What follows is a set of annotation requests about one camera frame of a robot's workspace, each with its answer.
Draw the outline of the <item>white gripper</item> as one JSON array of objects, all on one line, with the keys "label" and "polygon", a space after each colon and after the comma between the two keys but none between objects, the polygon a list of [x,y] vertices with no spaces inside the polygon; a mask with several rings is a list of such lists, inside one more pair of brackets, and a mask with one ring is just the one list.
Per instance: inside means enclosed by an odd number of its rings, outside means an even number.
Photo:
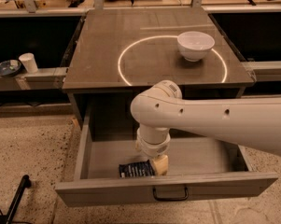
[{"label": "white gripper", "polygon": [[154,128],[140,125],[134,148],[137,152],[142,151],[150,160],[155,175],[166,175],[168,172],[169,159],[163,155],[170,145],[170,134],[168,128]]}]

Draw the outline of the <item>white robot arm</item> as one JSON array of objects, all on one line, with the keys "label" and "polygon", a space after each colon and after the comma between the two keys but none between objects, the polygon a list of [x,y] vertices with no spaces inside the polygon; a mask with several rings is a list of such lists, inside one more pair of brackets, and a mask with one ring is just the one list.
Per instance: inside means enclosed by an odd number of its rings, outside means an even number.
[{"label": "white robot arm", "polygon": [[136,147],[157,175],[168,171],[171,129],[281,157],[281,97],[184,100],[179,87],[164,80],[136,95],[130,110],[139,123]]}]

